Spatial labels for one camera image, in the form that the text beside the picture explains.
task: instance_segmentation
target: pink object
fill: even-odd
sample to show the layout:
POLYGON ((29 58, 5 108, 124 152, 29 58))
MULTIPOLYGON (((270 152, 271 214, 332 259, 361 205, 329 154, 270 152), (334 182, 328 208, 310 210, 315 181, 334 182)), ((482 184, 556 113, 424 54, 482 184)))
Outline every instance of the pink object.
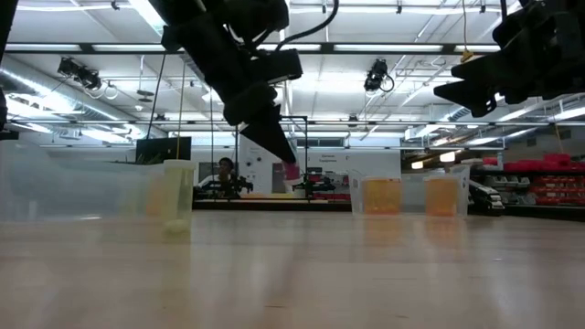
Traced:
POLYGON ((285 162, 282 163, 284 167, 284 180, 287 182, 296 182, 298 183, 291 183, 291 184, 299 184, 301 183, 301 168, 298 164, 287 164, 285 162))

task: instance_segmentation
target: translucent container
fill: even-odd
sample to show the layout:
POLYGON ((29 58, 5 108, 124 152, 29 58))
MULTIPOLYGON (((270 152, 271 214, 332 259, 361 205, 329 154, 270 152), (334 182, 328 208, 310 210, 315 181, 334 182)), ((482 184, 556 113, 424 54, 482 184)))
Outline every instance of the translucent container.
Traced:
POLYGON ((23 141, 0 142, 0 220, 61 221, 147 216, 160 165, 57 161, 23 141))
POLYGON ((372 176, 356 170, 348 173, 352 212, 356 218, 407 213, 467 216, 470 173, 468 165, 453 166, 449 174, 429 172, 396 177, 395 173, 388 176, 372 176))
POLYGON ((362 180, 362 200, 366 215, 397 215, 400 212, 400 180, 367 177, 362 180))
POLYGON ((161 218, 168 233, 190 230, 193 211, 193 177, 197 163, 187 160, 165 161, 165 202, 161 218))
POLYGON ((427 216, 456 216, 459 179, 456 176, 431 176, 425 178, 424 183, 427 216))

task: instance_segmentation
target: man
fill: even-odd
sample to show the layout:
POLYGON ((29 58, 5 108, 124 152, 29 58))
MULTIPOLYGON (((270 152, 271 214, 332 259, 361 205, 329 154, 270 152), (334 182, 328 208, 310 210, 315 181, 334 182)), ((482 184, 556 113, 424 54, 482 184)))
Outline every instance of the man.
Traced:
POLYGON ((224 157, 219 160, 219 169, 217 175, 209 175, 205 177, 197 187, 203 187, 209 182, 227 183, 231 179, 232 171, 234 170, 234 163, 231 159, 224 157))

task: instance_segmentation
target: wooden table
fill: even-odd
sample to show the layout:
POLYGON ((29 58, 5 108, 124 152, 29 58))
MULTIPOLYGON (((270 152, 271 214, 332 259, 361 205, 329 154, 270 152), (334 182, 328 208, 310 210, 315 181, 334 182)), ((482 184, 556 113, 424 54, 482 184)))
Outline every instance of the wooden table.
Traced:
POLYGON ((196 212, 0 223, 2 328, 583 328, 585 227, 196 212))

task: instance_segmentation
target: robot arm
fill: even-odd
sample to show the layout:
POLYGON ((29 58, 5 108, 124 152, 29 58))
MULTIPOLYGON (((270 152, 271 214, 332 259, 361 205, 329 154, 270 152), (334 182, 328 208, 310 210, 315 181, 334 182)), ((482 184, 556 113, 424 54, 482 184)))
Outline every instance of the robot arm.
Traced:
POLYGON ((437 87, 435 95, 483 117, 495 109, 498 92, 518 104, 585 91, 585 1, 520 3, 494 30, 501 50, 454 67, 452 75, 463 81, 437 87))
POLYGON ((246 123, 241 134, 284 162, 295 163, 271 85, 303 75, 299 54, 280 47, 257 50, 270 33, 289 25, 284 0, 149 1, 168 24, 163 46, 185 49, 224 102, 226 121, 233 126, 246 123))

